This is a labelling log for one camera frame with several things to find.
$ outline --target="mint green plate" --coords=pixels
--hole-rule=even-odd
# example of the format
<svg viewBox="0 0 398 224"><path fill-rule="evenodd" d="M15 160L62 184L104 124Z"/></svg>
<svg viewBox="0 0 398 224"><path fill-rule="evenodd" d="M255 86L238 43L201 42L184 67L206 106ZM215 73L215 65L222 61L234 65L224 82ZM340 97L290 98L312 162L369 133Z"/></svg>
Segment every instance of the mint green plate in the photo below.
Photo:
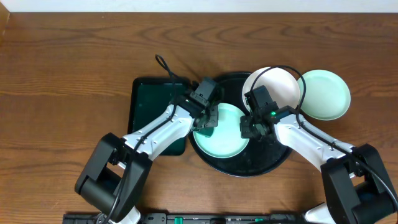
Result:
<svg viewBox="0 0 398 224"><path fill-rule="evenodd" d="M326 70L312 70L303 75L307 92L302 110L309 116L329 121L343 116L351 103L347 84L338 75ZM297 80L300 100L303 95L303 81Z"/></svg>
<svg viewBox="0 0 398 224"><path fill-rule="evenodd" d="M218 126L210 137L196 131L193 138L199 148L215 158L229 158L239 154L249 143L249 139L241 138L240 118L244 113L234 105L220 103L218 105Z"/></svg>

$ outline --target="black round tray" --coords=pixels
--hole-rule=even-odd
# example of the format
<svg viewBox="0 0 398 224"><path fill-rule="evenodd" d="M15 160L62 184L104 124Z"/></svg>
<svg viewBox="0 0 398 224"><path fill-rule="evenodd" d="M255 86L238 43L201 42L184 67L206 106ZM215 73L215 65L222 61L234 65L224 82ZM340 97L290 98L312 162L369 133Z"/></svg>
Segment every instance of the black round tray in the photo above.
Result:
<svg viewBox="0 0 398 224"><path fill-rule="evenodd" d="M223 103L237 106L246 115L249 114L242 102L243 84L250 75L249 72L234 72L214 79L224 88ZM219 159L204 153L195 142L193 134L189 140L199 157L214 169L225 174L238 177L251 177L266 174L283 163L292 150L278 141L266 139L261 142L250 139L248 145L238 155Z"/></svg>

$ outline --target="white wall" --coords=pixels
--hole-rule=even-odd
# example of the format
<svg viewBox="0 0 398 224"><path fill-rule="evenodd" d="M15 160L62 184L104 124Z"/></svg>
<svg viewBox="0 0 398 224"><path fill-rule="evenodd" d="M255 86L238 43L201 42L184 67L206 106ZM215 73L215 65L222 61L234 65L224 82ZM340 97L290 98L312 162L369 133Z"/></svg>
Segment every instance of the white wall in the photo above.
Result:
<svg viewBox="0 0 398 224"><path fill-rule="evenodd" d="M10 12L398 12L398 0L0 0Z"/></svg>

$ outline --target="wooden table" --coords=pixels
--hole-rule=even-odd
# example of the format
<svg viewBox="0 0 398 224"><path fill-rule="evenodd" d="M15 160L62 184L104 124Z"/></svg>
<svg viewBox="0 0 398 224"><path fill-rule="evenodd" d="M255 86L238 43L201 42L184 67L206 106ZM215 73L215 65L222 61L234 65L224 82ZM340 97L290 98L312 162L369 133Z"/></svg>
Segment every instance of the wooden table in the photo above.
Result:
<svg viewBox="0 0 398 224"><path fill-rule="evenodd" d="M398 14L14 13L0 47L1 223L61 223L64 213L96 210L75 181L104 134L126 133L133 80L167 76L155 54L192 80L275 64L337 73L350 109L311 122L375 146L398 186ZM182 156L156 159L139 208L249 214L324 200L319 171L299 154L236 178L188 143Z"/></svg>

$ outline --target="white background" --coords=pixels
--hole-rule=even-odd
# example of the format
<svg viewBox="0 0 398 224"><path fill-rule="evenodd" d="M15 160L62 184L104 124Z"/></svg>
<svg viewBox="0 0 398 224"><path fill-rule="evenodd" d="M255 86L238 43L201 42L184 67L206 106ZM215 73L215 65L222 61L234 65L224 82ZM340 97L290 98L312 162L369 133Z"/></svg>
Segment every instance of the white background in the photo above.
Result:
<svg viewBox="0 0 398 224"><path fill-rule="evenodd" d="M398 12L398 0L0 0L10 12Z"/></svg>

